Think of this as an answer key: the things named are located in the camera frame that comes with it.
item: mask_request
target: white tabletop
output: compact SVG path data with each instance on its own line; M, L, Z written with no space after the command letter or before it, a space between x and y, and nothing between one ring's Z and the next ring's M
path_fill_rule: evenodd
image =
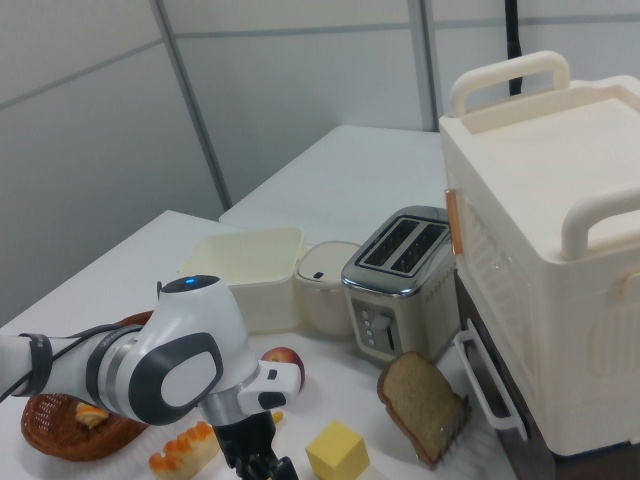
M63 336L97 324L112 323L130 314L153 309L156 281L175 278L181 260L204 236L234 231L216 222L165 212L105 254L47 297L0 329L0 334L40 332ZM285 411L273 447L289 456L301 479L314 479L304 447L333 419L360 433L371 459L361 480L469 479L513 480L504 452L472 399L474 414L459 442L434 471L415 456L409 440L388 417L376 395L378 366L358 353L352 340L330 340L311 331L254 336L256 353L289 346L305 363L307 381L298 400ZM450 349L438 363L454 390L470 386L459 359ZM149 427L119 452L99 461L69 463L31 448L20 432L26 400L9 398L0 405L2 478L152 479L149 456L200 419L196 409L179 422ZM196 479L234 479L222 454Z
M342 126L220 217L245 230L299 226L311 245L364 243L401 208L444 208L440 135Z

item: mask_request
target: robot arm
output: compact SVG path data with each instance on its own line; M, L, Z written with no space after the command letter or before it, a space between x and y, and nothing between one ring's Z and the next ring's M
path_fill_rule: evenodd
M296 365L257 359L231 291L204 275L159 288L144 327L0 337L0 362L0 401L64 393L152 425L173 423L200 405L227 463L243 478L266 479L282 463L271 451L271 415L261 412L294 401L301 381ZM242 437L250 431L259 433L247 443Z

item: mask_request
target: toaster button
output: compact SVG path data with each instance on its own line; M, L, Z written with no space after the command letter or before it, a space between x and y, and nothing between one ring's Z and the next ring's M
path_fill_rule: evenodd
M371 329L375 330L376 332L384 332L385 330L389 329L390 325L391 319L389 317L386 317L384 315L377 315L373 320L373 323L371 324Z

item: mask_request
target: yellow cube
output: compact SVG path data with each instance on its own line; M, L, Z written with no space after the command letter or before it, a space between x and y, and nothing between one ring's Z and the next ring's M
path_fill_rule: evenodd
M313 473L321 480L354 480L369 465L362 437L336 420L305 450Z

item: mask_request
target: red apple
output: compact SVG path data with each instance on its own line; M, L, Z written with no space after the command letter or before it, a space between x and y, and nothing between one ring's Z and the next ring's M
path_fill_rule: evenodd
M300 369L300 390L304 385L304 363L295 350L288 347L276 347L266 352L260 360L268 362L295 363Z

